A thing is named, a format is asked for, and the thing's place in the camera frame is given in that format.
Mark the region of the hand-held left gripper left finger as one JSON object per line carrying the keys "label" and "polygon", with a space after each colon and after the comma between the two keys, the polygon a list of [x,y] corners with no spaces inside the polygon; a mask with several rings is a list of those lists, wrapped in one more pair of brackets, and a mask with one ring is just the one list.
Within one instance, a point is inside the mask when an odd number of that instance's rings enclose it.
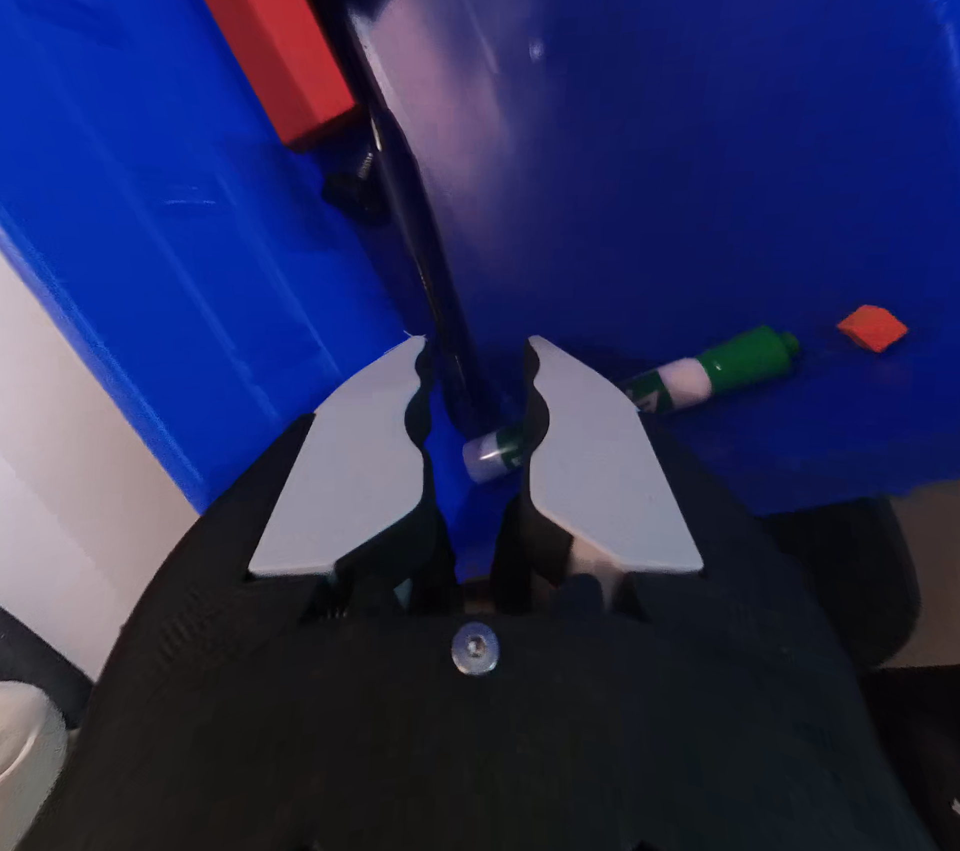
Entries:
{"label": "hand-held left gripper left finger", "polygon": [[334,390],[249,560],[254,578],[414,578],[436,546],[430,345],[409,336]]}

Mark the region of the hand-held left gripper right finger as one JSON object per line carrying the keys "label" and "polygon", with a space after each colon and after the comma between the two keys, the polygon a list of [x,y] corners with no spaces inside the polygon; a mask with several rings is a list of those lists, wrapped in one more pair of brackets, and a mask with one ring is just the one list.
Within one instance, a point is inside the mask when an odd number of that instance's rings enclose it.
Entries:
{"label": "hand-held left gripper right finger", "polygon": [[524,346],[523,546],[555,587],[589,576],[605,605],[631,575],[698,577],[704,559],[639,412],[540,335]]}

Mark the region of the blue bin with tag sticker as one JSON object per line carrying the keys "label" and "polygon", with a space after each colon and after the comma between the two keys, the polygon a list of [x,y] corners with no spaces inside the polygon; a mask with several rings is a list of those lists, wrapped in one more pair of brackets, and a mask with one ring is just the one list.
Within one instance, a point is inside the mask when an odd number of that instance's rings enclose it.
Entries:
{"label": "blue bin with tag sticker", "polygon": [[[344,0],[500,413],[544,336],[630,375],[758,325],[670,421],[757,514],[958,478],[958,0]],[[428,317],[203,0],[2,0],[2,250],[196,509]],[[837,329],[909,329],[884,353]]]}

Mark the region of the red toy block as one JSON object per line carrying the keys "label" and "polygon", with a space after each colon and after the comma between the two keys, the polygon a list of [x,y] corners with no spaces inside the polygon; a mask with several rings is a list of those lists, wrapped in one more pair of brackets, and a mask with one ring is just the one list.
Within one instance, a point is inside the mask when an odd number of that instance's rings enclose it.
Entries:
{"label": "red toy block", "polygon": [[204,0],[282,143],[312,149],[358,100],[308,0]]}

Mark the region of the green and white marker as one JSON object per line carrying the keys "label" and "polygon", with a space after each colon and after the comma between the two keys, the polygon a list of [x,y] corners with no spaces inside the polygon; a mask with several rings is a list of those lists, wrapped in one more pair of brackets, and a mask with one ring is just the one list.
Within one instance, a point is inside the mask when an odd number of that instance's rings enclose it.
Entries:
{"label": "green and white marker", "polygon": [[[792,372],[800,353],[795,335],[761,326],[696,356],[683,357],[625,379],[618,389],[640,413],[665,415],[784,378]],[[518,470],[523,456],[521,422],[504,425],[462,446],[466,473],[477,485]]]}

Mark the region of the small black screw knob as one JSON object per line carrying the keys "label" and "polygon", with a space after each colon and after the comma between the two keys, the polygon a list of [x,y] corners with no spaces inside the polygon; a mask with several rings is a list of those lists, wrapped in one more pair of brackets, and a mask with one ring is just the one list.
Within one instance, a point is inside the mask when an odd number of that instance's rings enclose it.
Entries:
{"label": "small black screw knob", "polygon": [[391,209],[380,183],[377,153],[371,146],[345,167],[325,174],[320,197],[356,224],[382,227],[390,223]]}

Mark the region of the small orange block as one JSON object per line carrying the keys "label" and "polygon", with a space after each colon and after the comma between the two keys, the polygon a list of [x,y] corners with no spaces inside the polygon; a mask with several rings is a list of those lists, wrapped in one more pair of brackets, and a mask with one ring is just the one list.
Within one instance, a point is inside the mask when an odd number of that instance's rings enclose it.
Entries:
{"label": "small orange block", "polygon": [[836,325],[836,330],[859,348],[882,354],[909,333],[906,324],[885,307],[860,305]]}

